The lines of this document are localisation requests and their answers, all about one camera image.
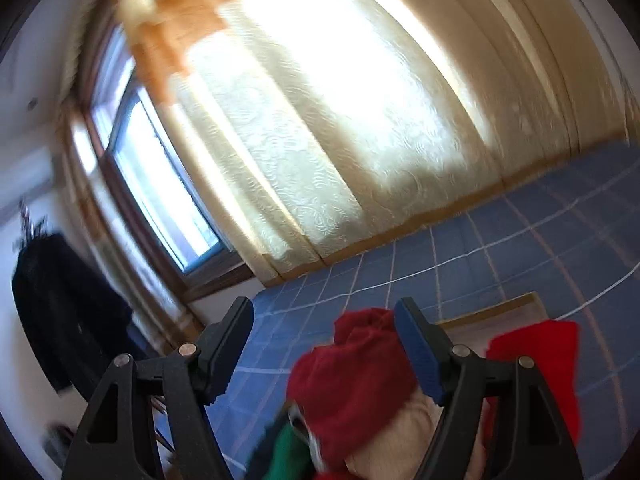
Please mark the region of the beige white underwear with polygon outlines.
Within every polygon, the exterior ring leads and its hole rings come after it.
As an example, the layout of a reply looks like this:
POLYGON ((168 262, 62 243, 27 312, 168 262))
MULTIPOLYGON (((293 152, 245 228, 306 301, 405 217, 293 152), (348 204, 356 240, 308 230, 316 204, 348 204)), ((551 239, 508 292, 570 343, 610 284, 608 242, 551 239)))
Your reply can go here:
POLYGON ((442 408, 416 388, 387 426, 347 457, 346 467, 361 479, 413 479, 430 446, 442 408))

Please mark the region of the blue plaid table cloth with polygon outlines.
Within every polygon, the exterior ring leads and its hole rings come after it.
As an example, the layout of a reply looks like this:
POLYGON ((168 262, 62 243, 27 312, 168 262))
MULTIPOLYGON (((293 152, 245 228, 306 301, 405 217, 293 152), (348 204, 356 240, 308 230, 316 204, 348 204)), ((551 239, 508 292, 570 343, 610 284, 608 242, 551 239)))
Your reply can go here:
POLYGON ((550 318, 579 325, 577 451, 587 478, 606 477, 639 430, 639 150, 626 143, 329 268, 200 301, 207 322, 239 296, 257 315, 228 392, 207 411, 232 476, 279 411, 291 366, 342 313, 411 297, 447 321, 529 292, 550 318))

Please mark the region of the window with brown frame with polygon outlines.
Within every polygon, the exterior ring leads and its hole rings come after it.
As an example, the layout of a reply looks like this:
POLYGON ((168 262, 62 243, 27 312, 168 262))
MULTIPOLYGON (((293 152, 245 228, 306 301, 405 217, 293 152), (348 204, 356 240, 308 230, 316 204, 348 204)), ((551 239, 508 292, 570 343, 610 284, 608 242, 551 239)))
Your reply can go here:
POLYGON ((195 191, 114 22, 99 32, 88 85, 100 167, 150 266, 184 302, 253 278, 195 191))

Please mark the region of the green black striped underwear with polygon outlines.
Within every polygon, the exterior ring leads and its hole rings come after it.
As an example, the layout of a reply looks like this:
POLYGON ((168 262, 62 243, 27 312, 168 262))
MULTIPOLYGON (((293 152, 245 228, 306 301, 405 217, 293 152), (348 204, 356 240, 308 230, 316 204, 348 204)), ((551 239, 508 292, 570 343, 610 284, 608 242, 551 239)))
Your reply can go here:
POLYGON ((317 474, 308 444, 281 412, 266 427, 246 465, 244 479, 305 480, 317 474))

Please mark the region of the beige patterned curtain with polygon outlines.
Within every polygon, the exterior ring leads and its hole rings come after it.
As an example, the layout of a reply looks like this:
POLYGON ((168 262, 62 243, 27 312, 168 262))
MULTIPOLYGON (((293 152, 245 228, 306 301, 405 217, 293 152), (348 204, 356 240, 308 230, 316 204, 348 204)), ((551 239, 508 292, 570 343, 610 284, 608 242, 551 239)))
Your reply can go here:
POLYGON ((178 159, 265 284, 639 128, 580 0, 116 0, 178 159))

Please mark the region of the yellow cardboard tray box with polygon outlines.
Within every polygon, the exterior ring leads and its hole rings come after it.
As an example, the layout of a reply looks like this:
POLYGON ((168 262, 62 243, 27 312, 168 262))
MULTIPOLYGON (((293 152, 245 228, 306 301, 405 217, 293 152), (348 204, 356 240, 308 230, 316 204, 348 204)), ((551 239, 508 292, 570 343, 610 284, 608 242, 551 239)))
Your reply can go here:
POLYGON ((549 315, 536 292, 464 314, 438 325, 453 344, 464 344, 479 356, 486 356, 489 343, 502 334, 548 320, 549 315))

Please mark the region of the bright red underwear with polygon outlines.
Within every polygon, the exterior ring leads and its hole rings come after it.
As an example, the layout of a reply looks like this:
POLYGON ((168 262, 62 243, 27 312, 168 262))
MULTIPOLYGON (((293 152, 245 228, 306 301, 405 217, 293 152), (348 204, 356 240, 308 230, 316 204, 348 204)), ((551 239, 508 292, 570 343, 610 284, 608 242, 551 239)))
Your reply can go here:
POLYGON ((501 363, 514 363, 521 356, 533 359, 562 415, 574 451, 582 431, 575 387, 579 336, 576 322, 545 320, 495 336, 485 353, 488 360, 501 363))

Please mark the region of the dark red garment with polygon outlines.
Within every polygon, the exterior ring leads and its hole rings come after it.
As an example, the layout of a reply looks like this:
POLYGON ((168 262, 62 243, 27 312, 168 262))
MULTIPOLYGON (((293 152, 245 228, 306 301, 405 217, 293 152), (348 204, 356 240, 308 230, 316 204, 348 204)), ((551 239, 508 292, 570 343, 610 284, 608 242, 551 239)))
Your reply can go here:
POLYGON ((340 470, 392 421, 417 386, 393 312, 372 308, 342 314, 333 341, 296 361, 286 398, 302 412, 323 465, 340 470))

